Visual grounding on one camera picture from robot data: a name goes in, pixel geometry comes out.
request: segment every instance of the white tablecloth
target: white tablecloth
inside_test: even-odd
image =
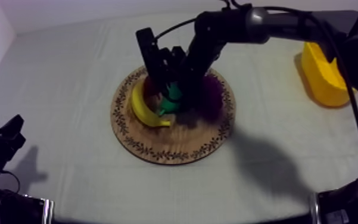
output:
[[[312,102],[297,73],[302,42],[228,45],[214,64],[237,103],[234,137],[196,163],[166,167],[127,152],[110,125],[119,83],[143,64],[135,31],[194,15],[98,20],[20,35],[0,64],[0,127],[27,138],[6,169],[58,217],[94,223],[246,223],[307,211],[312,192],[358,176],[351,108]],[[189,25],[160,47],[189,45]],[[15,188],[3,176],[0,187]]]

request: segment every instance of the yellow container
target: yellow container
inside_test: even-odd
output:
[[[301,64],[315,100],[328,107],[340,107],[350,100],[336,58],[329,63],[316,43],[306,42]]]

